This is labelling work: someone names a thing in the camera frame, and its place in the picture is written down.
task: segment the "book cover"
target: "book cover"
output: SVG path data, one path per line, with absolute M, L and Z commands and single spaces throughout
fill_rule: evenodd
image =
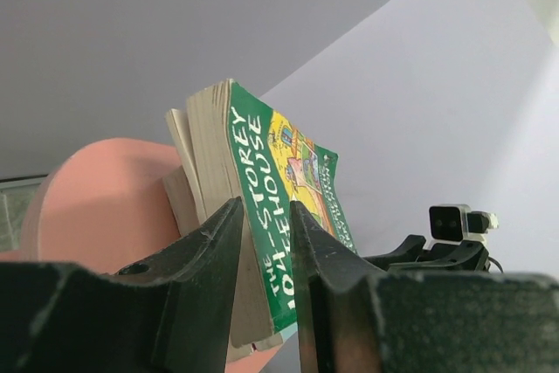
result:
M 338 156 L 306 138 L 283 115 L 231 83 L 227 135 L 275 332 L 297 321 L 289 245 L 289 202 L 355 252 L 335 194 Z

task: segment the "gray wall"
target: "gray wall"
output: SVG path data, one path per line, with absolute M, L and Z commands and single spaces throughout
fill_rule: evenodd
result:
M 0 178 L 107 137 L 168 142 L 187 93 L 279 83 L 388 0 L 0 0 Z
M 340 154 L 361 254 L 428 235 L 429 206 L 495 211 L 506 271 L 559 276 L 559 54 L 524 0 L 392 0 L 264 99 Z M 266 371 L 299 371 L 291 340 Z

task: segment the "black cable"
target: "black cable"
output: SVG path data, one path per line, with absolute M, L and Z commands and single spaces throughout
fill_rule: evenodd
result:
M 503 267 L 501 266 L 500 262 L 499 262 L 497 259 L 491 258 L 491 257 L 489 257 L 488 259 L 489 259 L 489 262 L 491 262 L 492 264 L 495 264 L 495 266 L 496 266 L 497 268 L 499 268 L 499 271 L 501 271 L 502 273 L 505 273 L 505 272 L 503 271 Z

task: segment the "green book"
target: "green book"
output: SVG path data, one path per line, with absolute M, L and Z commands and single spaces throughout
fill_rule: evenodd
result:
M 334 189 L 338 156 L 231 79 L 190 96 L 186 111 L 169 111 L 167 122 L 183 163 L 175 177 L 188 180 L 197 223 L 225 200 L 243 198 L 245 226 L 231 345 L 276 345 L 282 341 L 281 331 L 297 320 L 289 202 L 301 201 L 326 231 L 355 250 Z M 173 204 L 177 194 L 172 186 L 178 184 L 186 183 L 166 182 L 177 221 L 185 203 L 175 198 L 181 203 Z

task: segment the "cartoon illustration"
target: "cartoon illustration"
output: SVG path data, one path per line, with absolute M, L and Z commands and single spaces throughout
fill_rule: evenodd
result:
M 280 134 L 280 142 L 275 141 L 276 133 Z M 274 143 L 279 144 L 279 147 L 272 147 Z M 321 194 L 318 156 L 314 152 L 314 144 L 285 117 L 274 112 L 268 132 L 268 145 L 287 195 L 292 200 L 301 201 L 316 221 L 334 235 L 334 227 L 328 218 Z

